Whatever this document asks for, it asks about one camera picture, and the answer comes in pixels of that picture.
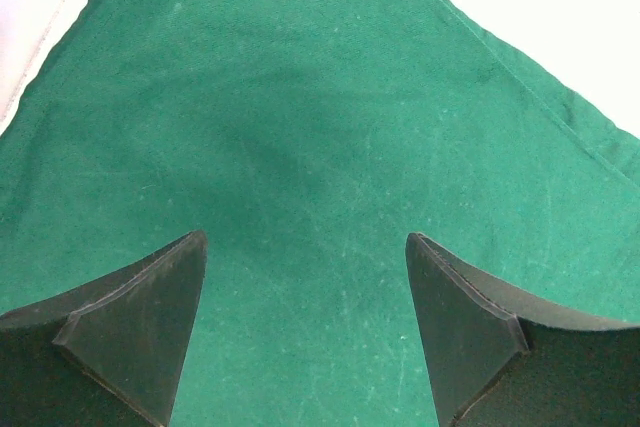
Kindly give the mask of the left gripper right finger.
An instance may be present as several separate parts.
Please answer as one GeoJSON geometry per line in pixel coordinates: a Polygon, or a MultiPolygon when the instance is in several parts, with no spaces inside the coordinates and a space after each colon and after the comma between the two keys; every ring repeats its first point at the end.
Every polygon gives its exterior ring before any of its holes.
{"type": "Polygon", "coordinates": [[[439,425],[638,425],[638,325],[533,295],[421,233],[405,255],[439,425]]]}

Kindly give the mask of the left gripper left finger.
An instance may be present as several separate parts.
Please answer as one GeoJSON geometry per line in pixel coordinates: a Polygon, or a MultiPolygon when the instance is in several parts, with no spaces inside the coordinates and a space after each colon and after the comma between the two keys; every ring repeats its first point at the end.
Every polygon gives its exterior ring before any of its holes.
{"type": "Polygon", "coordinates": [[[2,425],[168,425],[206,262],[206,236],[193,231],[3,314],[2,425]]]}

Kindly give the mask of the dark green surgical cloth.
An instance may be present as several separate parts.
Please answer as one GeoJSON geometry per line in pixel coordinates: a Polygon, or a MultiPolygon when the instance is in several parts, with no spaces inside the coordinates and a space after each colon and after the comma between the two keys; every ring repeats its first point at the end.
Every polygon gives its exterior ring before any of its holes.
{"type": "Polygon", "coordinates": [[[639,143],[448,0],[89,0],[1,140],[1,307],[205,231],[176,426],[433,426],[421,232],[639,317],[639,143]]]}

